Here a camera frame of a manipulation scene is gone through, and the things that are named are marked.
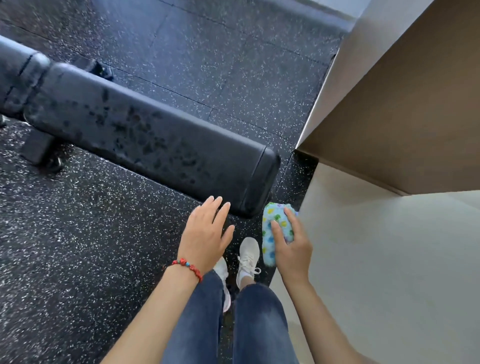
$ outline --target beige wall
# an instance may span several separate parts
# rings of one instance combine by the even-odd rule
[[[435,0],[300,150],[407,194],[480,189],[479,13]]]
[[[319,164],[300,209],[310,280],[362,354],[381,364],[480,358],[480,191],[407,197]],[[270,286],[308,361],[278,272]]]
[[[297,146],[427,8],[432,0],[371,0],[343,40]]]

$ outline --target colorful sponge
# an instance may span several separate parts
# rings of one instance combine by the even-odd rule
[[[264,217],[262,221],[262,252],[264,254],[264,263],[268,267],[275,267],[275,240],[273,238],[272,225],[270,222],[272,220],[278,222],[282,228],[283,236],[287,243],[293,241],[292,225],[283,211],[285,207],[295,213],[296,216],[298,215],[298,212],[296,212],[290,204],[285,205],[270,202],[264,208]]]

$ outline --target jeans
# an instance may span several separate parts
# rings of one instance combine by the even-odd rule
[[[205,274],[173,330],[161,363],[217,363],[224,296],[218,274]],[[233,335],[234,364],[298,364],[282,304],[267,286],[252,284],[238,294]]]

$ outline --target white wall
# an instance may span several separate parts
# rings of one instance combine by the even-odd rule
[[[327,8],[342,12],[352,18],[358,18],[370,0],[312,0]]]
[[[400,38],[432,1],[370,1],[350,34],[346,36],[340,45],[340,50],[303,128],[297,147]]]
[[[319,164],[300,218],[311,281],[359,352],[381,364],[479,362],[480,191],[399,197]],[[278,272],[271,288],[312,363]]]

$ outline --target white floor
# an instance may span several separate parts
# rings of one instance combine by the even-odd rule
[[[381,364],[479,362],[480,191],[399,197],[319,164],[300,217],[311,282],[359,352]],[[312,363],[278,272],[271,288]]]

